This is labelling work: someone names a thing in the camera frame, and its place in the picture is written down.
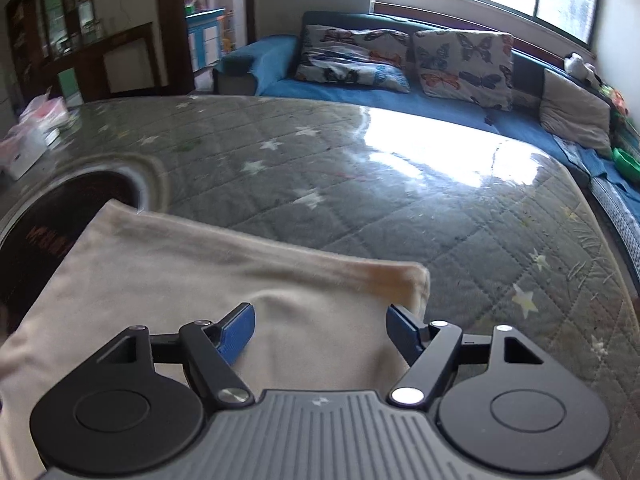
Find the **sofa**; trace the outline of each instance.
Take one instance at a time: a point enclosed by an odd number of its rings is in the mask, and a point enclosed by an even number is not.
[[[418,30],[443,28],[380,14],[329,11],[306,12],[302,31],[306,25],[328,25],[348,30],[388,28],[405,32],[412,39]],[[624,253],[636,288],[640,289],[640,192],[626,182],[610,160],[601,158],[592,149],[553,136],[542,128],[539,120],[545,69],[572,80],[607,102],[613,128],[615,108],[606,97],[585,87],[559,68],[517,50],[513,50],[514,106],[509,112],[481,108],[466,101],[429,97],[423,93],[415,70],[407,70],[410,93],[298,81],[293,75],[300,59],[300,43],[299,37],[294,35],[268,36],[227,54],[214,71],[216,89],[220,93],[315,99],[385,108],[470,126],[532,144],[566,166],[580,188],[591,193],[600,203],[614,227],[614,239]],[[414,62],[413,51],[410,44],[408,64]],[[639,144],[636,139],[636,148],[640,152]]]

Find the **pillow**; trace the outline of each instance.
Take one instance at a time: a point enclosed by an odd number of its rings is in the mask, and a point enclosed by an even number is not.
[[[540,124],[558,137],[611,158],[609,105],[564,76],[545,70]]]
[[[414,43],[425,94],[511,110],[511,34],[419,30]]]
[[[305,28],[295,78],[318,83],[361,84],[411,91],[402,69],[409,35],[396,30]]]

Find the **silver screw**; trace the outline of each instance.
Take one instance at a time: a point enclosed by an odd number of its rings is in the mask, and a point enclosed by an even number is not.
[[[218,398],[227,404],[242,404],[249,400],[249,392],[242,388],[223,388],[218,392]]]
[[[391,392],[391,398],[398,404],[411,406],[422,402],[424,399],[424,393],[418,390],[418,388],[398,388]]]

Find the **green plastic basket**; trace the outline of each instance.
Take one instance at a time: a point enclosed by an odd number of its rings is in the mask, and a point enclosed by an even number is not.
[[[620,174],[629,182],[640,182],[640,164],[620,148],[613,149],[613,162]]]

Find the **yellow star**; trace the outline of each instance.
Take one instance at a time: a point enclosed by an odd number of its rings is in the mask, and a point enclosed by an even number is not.
[[[568,208],[565,205],[562,206],[562,211],[564,211],[565,216],[569,220],[573,220],[575,222],[575,221],[577,221],[579,219],[578,215],[576,213],[574,213],[572,209]]]
[[[522,307],[522,315],[524,316],[524,319],[527,319],[529,311],[538,311],[538,308],[533,303],[533,292],[524,292],[517,283],[513,284],[513,290],[515,290],[516,293],[511,298],[511,301],[513,301],[513,303],[519,304]]]
[[[533,254],[529,253],[529,256],[531,256],[533,263],[538,265],[538,270],[542,271],[542,267],[551,270],[551,267],[549,267],[549,264],[546,262],[546,256],[544,254],[538,254],[538,251],[533,249]]]

